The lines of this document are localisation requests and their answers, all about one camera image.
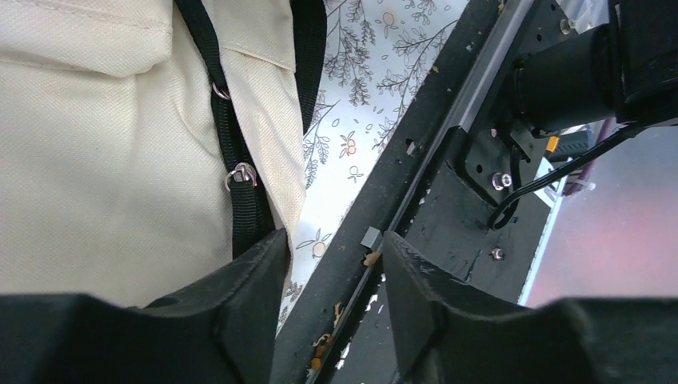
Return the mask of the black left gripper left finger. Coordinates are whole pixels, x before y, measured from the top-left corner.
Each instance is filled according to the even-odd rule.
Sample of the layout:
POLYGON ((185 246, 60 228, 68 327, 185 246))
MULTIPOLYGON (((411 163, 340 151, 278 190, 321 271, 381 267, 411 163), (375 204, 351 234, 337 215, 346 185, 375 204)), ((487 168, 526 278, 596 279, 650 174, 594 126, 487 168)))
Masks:
POLYGON ((1 380, 267 383, 288 256, 276 230, 145 308, 85 294, 4 295, 1 380))

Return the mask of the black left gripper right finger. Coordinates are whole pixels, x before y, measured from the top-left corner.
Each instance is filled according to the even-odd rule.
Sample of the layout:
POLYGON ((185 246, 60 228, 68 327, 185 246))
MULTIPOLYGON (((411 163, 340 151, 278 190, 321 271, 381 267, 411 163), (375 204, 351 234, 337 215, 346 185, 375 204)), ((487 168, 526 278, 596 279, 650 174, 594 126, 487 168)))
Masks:
POLYGON ((382 260, 406 383, 674 383, 675 298, 563 298, 536 309, 487 294, 400 235, 382 260))

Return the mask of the beige canvas backpack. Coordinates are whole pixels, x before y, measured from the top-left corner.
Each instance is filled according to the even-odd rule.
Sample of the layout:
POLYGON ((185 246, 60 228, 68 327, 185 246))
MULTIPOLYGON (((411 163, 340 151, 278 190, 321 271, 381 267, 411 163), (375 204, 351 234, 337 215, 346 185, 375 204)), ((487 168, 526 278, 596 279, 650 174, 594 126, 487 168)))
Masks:
POLYGON ((4 1, 1 293, 146 306, 305 202, 301 92, 321 1, 4 1))

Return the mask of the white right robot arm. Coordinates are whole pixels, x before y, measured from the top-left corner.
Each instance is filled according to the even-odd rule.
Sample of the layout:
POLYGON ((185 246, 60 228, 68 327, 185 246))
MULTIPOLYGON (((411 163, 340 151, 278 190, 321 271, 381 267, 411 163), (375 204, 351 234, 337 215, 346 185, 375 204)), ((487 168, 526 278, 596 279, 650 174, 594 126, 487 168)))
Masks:
POLYGON ((606 118, 677 124, 677 3, 604 8, 608 22, 528 56, 507 79, 512 112, 536 131, 606 118))

